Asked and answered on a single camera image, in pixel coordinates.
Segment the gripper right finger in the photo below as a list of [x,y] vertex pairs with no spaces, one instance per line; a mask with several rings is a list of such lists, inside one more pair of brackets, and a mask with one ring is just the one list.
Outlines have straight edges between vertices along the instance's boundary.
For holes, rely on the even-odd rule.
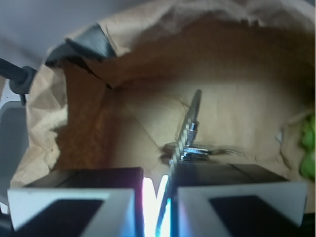
[[173,237],[301,237],[307,185],[253,164],[182,163],[171,177]]

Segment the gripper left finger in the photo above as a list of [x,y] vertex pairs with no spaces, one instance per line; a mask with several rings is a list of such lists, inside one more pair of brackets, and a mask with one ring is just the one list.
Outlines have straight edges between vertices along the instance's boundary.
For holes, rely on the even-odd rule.
[[142,237],[143,169],[54,171],[7,191],[15,237]]

